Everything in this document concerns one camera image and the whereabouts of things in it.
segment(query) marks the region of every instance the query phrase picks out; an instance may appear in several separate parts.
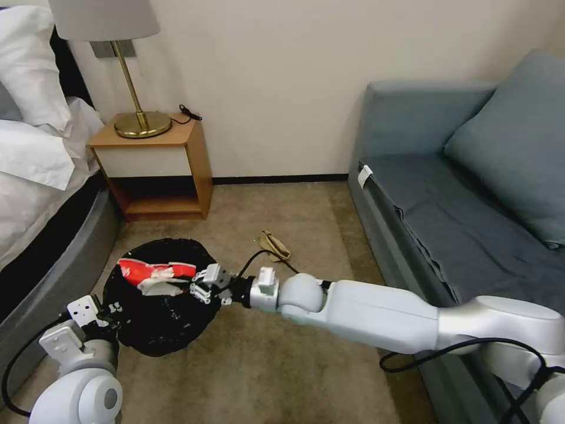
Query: lamp shade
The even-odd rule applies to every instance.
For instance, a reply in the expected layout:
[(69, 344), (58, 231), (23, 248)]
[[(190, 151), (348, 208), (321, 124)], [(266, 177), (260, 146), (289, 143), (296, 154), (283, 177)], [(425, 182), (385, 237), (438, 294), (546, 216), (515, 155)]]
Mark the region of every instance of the lamp shade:
[(149, 0), (49, 0), (49, 5), (63, 39), (114, 41), (161, 30)]

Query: power cord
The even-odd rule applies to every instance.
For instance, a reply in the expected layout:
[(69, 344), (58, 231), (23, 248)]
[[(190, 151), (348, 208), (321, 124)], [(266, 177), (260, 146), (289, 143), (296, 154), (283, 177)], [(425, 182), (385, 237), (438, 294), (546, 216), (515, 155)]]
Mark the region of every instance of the power cord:
[(181, 125), (188, 124), (188, 123), (189, 123), (190, 121), (192, 121), (192, 120), (195, 120), (195, 121), (202, 121), (202, 117), (201, 117), (201, 116), (199, 116), (199, 115), (197, 115), (197, 114), (195, 114), (195, 113), (192, 113), (192, 112), (190, 111), (190, 109), (187, 108), (185, 105), (182, 105), (182, 104), (181, 104), (181, 105), (178, 106), (178, 108), (180, 109), (180, 111), (182, 112), (183, 115), (186, 115), (186, 116), (188, 117), (188, 119), (187, 119), (186, 121), (184, 121), (184, 122), (181, 122), (181, 121), (177, 121), (175, 118), (171, 118), (171, 120), (172, 120), (172, 121), (175, 121), (177, 124), (181, 124)]
[(393, 368), (393, 367), (391, 368), (391, 367), (388, 367), (388, 366), (385, 365), (386, 361), (388, 361), (389, 359), (391, 359), (394, 356), (399, 355), (398, 353), (393, 352), (393, 353), (389, 353), (388, 355), (381, 358), (378, 365), (379, 365), (379, 367), (381, 367), (381, 369), (383, 371), (385, 371), (387, 373), (399, 373), (399, 372), (408, 371), (410, 369), (416, 368), (417, 366), (422, 365), (423, 363), (426, 363), (426, 362), (431, 361), (433, 359), (436, 359), (440, 356), (443, 356), (446, 353), (452, 352), (453, 350), (461, 349), (462, 347), (467, 347), (467, 346), (484, 345), (486, 343), (507, 343), (508, 345), (515, 345), (515, 346), (521, 347), (522, 349), (525, 349), (529, 352), (532, 352), (540, 360), (540, 368), (538, 369), (538, 371), (534, 375), (532, 381), (530, 382), (528, 387), (520, 394), (520, 396), (512, 402), (512, 404), (510, 405), (510, 407), (508, 408), (506, 413), (504, 413), (504, 415), (502, 416), (502, 418), (500, 420), (500, 424), (510, 423), (510, 420), (520, 410), (520, 408), (524, 404), (524, 402), (531, 396), (531, 394), (535, 390), (541, 388), (551, 378), (551, 375), (553, 373), (565, 374), (565, 368), (548, 367), (546, 360), (543, 358), (541, 353), (539, 353), (533, 347), (531, 347), (531, 346), (529, 346), (525, 343), (518, 342), (516, 340), (504, 339), (504, 338), (500, 338), (500, 337), (485, 337), (485, 338), (481, 338), (481, 339), (473, 339), (473, 340), (468, 340), (466, 342), (456, 343), (452, 346), (446, 347), (445, 349), (440, 349), (440, 350), (438, 350), (434, 353), (431, 353), (427, 356), (424, 356), (420, 359), (417, 359), (417, 360), (415, 360), (415, 361), (413, 361), (413, 362), (411, 362), (407, 365), (404, 365), (404, 366), (401, 366), (401, 367), (396, 367), (396, 368)]
[(290, 265), (290, 263), (288, 263), (288, 262), (286, 261), (286, 259), (284, 259), (282, 256), (280, 256), (278, 253), (273, 252), (273, 251), (271, 251), (271, 250), (269, 250), (269, 249), (261, 249), (261, 250), (255, 252), (255, 253), (253, 254), (253, 256), (251, 256), (251, 257), (248, 259), (248, 261), (245, 263), (245, 265), (243, 266), (243, 268), (241, 269), (241, 271), (237, 274), (237, 277), (235, 277), (233, 280), (231, 280), (231, 282), (230, 282), (227, 286), (225, 286), (225, 287), (223, 288), (223, 291), (226, 290), (226, 289), (231, 289), (231, 288), (233, 288), (233, 287), (241, 280), (243, 274), (244, 274), (245, 271), (247, 271), (247, 269), (249, 268), (249, 265), (251, 265), (251, 263), (255, 260), (255, 258), (256, 258), (257, 256), (259, 256), (259, 255), (261, 255), (261, 254), (263, 254), (263, 253), (268, 253), (268, 254), (275, 255), (276, 257), (278, 257), (278, 258), (281, 260), (282, 263), (284, 263), (284, 264), (287, 266), (288, 269), (290, 269), (290, 270), (291, 270), (292, 272), (294, 272), (295, 274), (300, 274), (300, 272), (297, 271), (296, 268), (294, 268), (292, 265)]
[(41, 330), (39, 330), (37, 332), (37, 334), (35, 334), (31, 339), (29, 339), (25, 343), (25, 345), (23, 345), (21, 347), (21, 349), (18, 351), (18, 353), (16, 353), (14, 355), (14, 357), (8, 363), (8, 366), (6, 367), (6, 370), (4, 371), (4, 375), (2, 375), (2, 400), (4, 401), (4, 404), (8, 407), (8, 409), (10, 411), (15, 412), (16, 414), (24, 416), (24, 417), (30, 417), (31, 416), (31, 412), (28, 412), (26, 410), (23, 410), (23, 409), (17, 407), (12, 402), (12, 399), (10, 398), (10, 395), (8, 393), (8, 379), (10, 377), (10, 373), (12, 372), (12, 368), (14, 368), (14, 365), (16, 364), (16, 361), (19, 359), (21, 354), (29, 347), (29, 345), (31, 345), (38, 337), (42, 336), (43, 333), (45, 333), (51, 327), (54, 327), (57, 324), (61, 324), (65, 321), (67, 321), (70, 318), (71, 318), (71, 316), (68, 314), (68, 312), (60, 314), (59, 318), (57, 318), (52, 323), (47, 324), (45, 327), (43, 327)]

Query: bed sheet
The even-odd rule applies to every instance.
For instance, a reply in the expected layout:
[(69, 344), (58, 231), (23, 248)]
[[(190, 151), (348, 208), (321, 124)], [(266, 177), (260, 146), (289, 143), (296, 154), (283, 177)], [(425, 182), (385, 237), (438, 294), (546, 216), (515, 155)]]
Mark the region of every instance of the bed sheet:
[(84, 100), (67, 100), (72, 114), (72, 130), (63, 142), (75, 165), (67, 189), (61, 191), (0, 173), (0, 270), (28, 247), (63, 203), (98, 171), (87, 143), (104, 124)]

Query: brass lamp base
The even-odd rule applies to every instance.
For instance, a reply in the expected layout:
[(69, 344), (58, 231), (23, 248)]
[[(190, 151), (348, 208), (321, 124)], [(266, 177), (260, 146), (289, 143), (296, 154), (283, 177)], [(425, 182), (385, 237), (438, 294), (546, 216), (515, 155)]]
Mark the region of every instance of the brass lamp base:
[(167, 132), (172, 127), (171, 118), (160, 112), (142, 112), (120, 115), (114, 123), (116, 133), (125, 138), (148, 138)]

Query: nightstand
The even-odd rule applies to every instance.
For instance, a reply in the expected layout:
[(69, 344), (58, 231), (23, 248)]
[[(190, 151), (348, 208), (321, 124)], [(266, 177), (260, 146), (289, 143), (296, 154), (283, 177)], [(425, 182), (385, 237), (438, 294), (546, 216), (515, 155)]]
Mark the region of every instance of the nightstand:
[(201, 122), (173, 122), (164, 134), (133, 140), (116, 134), (118, 116), (88, 145), (126, 221), (206, 219), (213, 186)]

